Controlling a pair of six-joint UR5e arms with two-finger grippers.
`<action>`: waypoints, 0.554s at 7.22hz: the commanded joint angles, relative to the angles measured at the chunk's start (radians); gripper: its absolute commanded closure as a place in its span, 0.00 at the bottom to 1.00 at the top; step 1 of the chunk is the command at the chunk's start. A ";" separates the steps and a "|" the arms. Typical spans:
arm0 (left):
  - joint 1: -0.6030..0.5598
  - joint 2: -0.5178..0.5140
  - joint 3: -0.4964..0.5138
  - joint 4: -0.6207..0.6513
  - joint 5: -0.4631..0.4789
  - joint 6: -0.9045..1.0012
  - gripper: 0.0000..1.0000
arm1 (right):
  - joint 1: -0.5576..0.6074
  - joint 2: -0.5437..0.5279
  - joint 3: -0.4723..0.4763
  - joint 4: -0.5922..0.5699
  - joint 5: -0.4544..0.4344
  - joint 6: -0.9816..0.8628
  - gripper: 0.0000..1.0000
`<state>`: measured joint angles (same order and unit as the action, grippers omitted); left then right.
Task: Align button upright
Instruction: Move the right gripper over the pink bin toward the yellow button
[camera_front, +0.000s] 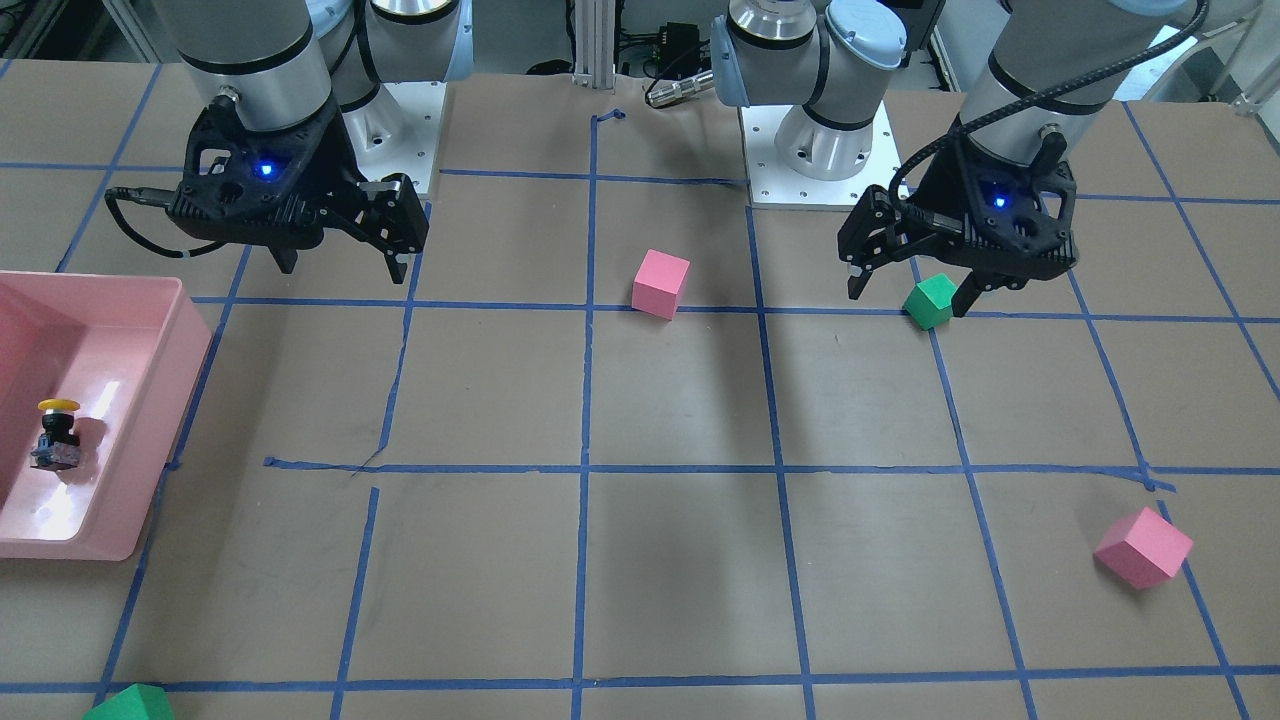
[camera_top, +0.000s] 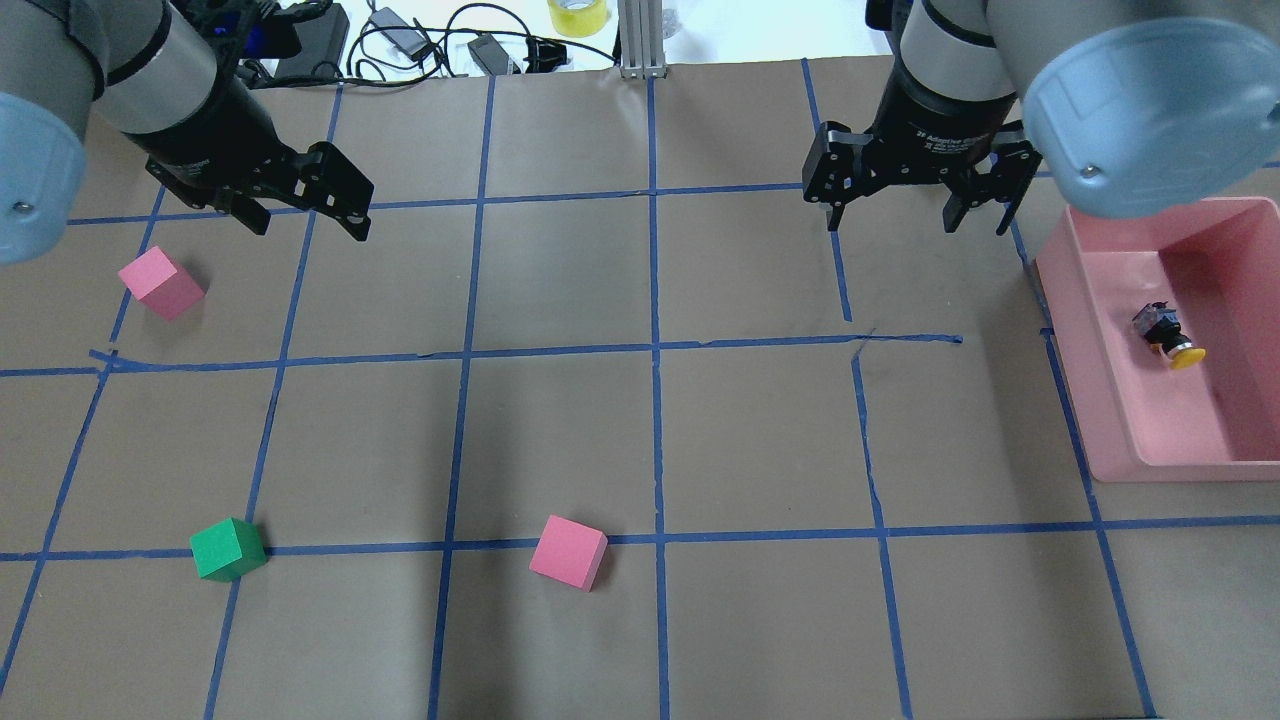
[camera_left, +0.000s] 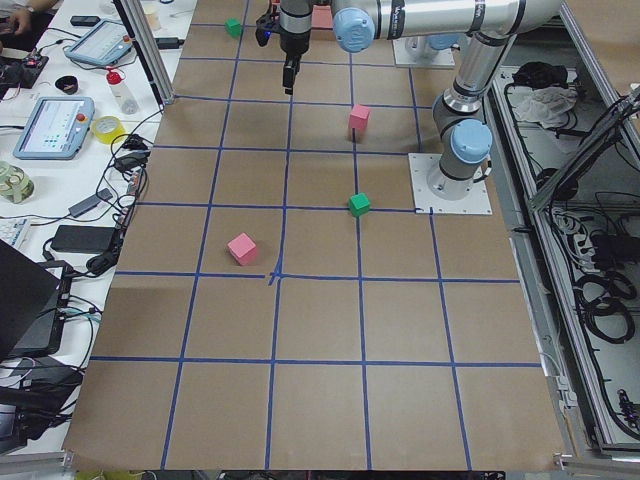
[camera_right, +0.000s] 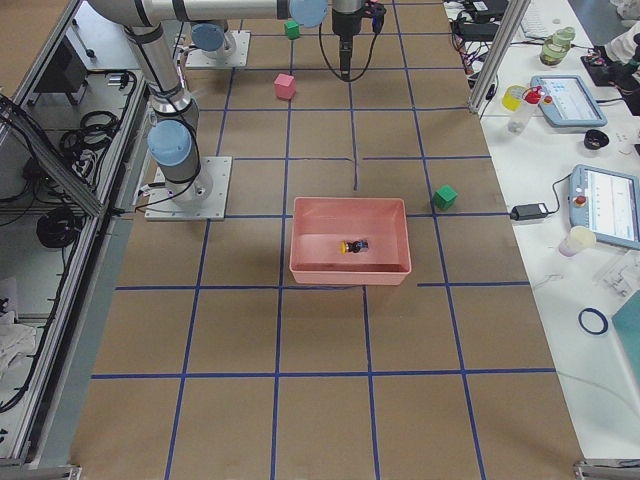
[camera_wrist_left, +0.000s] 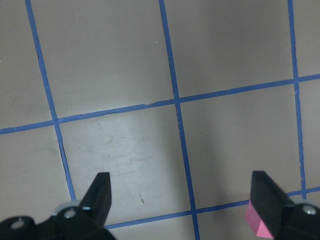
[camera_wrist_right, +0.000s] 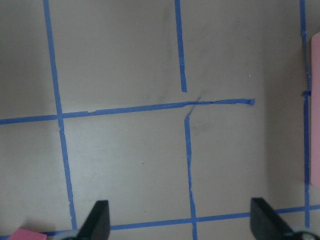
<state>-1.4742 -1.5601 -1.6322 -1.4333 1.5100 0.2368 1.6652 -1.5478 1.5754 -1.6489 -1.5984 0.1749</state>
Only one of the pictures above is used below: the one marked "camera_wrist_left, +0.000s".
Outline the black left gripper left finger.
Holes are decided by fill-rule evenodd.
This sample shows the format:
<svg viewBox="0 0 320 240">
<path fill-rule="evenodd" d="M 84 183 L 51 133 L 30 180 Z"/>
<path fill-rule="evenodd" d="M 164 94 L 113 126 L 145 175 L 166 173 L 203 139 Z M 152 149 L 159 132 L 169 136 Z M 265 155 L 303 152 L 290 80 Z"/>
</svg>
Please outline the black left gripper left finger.
<svg viewBox="0 0 320 240">
<path fill-rule="evenodd" d="M 41 223 L 27 215 L 6 218 L 0 222 L 2 240 L 114 240 L 105 229 L 112 204 L 111 178 L 100 172 L 82 200 L 60 204 Z"/>
</svg>

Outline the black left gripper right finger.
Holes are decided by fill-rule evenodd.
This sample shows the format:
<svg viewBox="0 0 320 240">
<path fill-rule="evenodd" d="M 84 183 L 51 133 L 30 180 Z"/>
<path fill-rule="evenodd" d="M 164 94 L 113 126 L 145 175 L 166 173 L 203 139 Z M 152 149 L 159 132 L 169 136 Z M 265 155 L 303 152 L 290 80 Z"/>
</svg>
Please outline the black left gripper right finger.
<svg viewBox="0 0 320 240">
<path fill-rule="evenodd" d="M 320 208 L 290 198 L 265 171 L 252 172 L 250 200 L 274 240 L 320 238 Z"/>
</svg>

